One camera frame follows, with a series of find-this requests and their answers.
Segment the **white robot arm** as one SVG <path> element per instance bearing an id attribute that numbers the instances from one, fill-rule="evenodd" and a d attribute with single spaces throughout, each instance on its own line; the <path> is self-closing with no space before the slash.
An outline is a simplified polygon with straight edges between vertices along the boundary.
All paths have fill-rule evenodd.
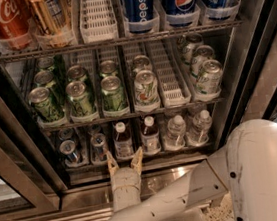
<path id="1" fill-rule="evenodd" d="M 254 119 L 238 125 L 223 148 L 108 221 L 164 221 L 226 193 L 235 221 L 277 221 L 277 123 Z"/>

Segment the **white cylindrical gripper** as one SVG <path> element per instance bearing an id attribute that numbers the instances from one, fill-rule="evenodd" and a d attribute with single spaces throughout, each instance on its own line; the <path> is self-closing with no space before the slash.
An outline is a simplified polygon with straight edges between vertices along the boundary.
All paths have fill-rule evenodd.
<path id="1" fill-rule="evenodd" d="M 108 151 L 108 170 L 111 178 L 113 194 L 113 211 L 118 212 L 129 206 L 139 204 L 141 195 L 141 173 L 143 151 L 142 147 L 136 150 L 130 167 L 119 168 L 117 161 Z"/>

